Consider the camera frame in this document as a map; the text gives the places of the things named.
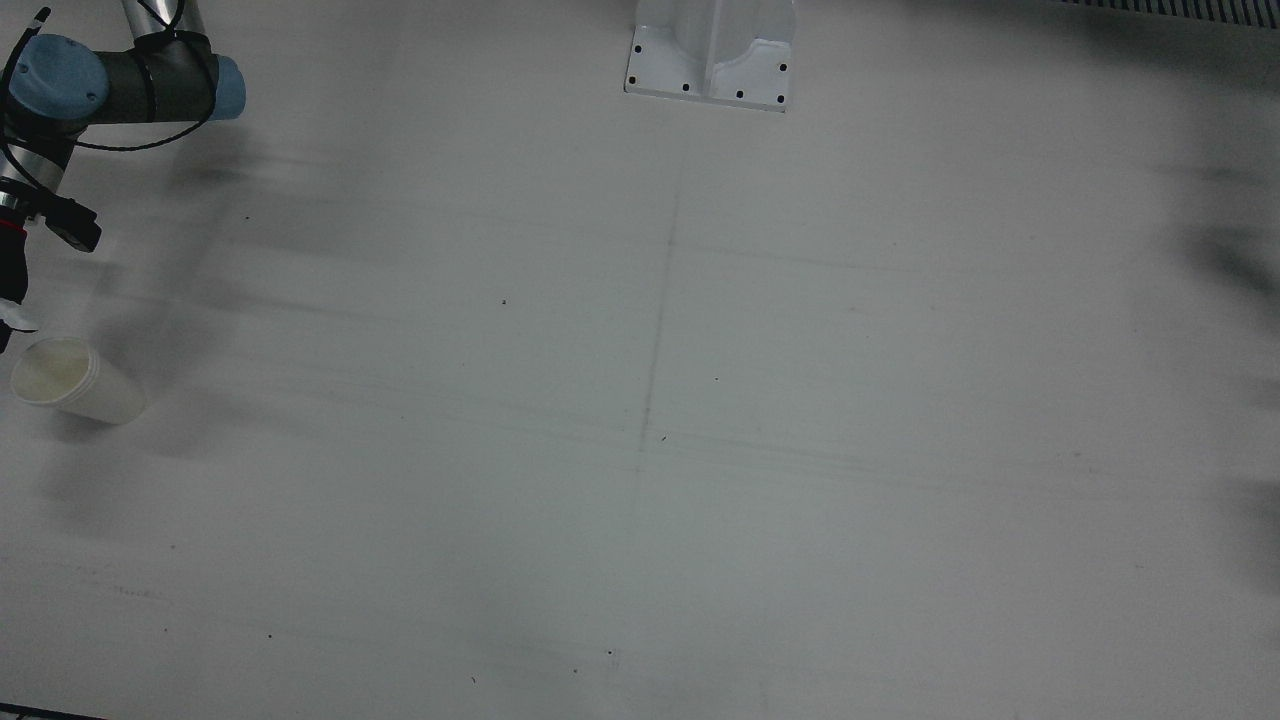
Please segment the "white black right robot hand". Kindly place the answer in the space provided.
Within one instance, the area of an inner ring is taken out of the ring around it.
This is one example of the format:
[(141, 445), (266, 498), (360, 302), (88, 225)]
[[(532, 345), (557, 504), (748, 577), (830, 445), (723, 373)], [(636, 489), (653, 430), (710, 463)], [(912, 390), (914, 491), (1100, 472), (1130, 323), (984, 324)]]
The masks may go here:
[(27, 233), (14, 225), (1, 228), (1, 354), (15, 333), (32, 333), (38, 324), (24, 309), (29, 275), (26, 258)]

